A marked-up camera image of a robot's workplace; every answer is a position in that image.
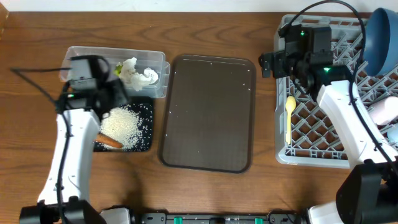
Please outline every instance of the blue cup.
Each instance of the blue cup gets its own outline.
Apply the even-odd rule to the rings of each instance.
[[[366,73],[373,77],[390,72],[398,63],[398,14],[376,9],[366,25],[364,59]]]

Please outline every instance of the black tray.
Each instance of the black tray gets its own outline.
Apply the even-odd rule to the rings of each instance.
[[[154,101],[146,96],[134,96],[129,99],[129,111],[139,113],[140,118],[143,118],[142,125],[139,127],[142,130],[142,139],[137,142],[136,146],[131,149],[107,149],[102,144],[95,142],[95,152],[145,152],[152,145],[152,133],[154,127]]]
[[[252,160],[256,68],[238,58],[173,63],[159,159],[170,167],[242,173]]]

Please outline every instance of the clear plastic container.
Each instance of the clear plastic container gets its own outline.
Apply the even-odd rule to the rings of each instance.
[[[136,91],[132,88],[126,88],[129,96],[149,96],[151,98],[162,98],[166,96],[167,85],[169,83],[170,64],[165,61],[163,52],[149,50],[132,50],[132,49],[114,49],[107,47],[70,47],[62,62],[62,67],[70,66],[70,58],[82,55],[100,55],[103,56],[110,64],[111,71],[116,68],[120,62],[130,58],[137,58],[136,70],[144,73],[146,68],[151,68],[159,75],[159,79],[154,84],[142,87],[142,90]],[[68,80],[68,72],[60,72],[60,80],[65,82]]]

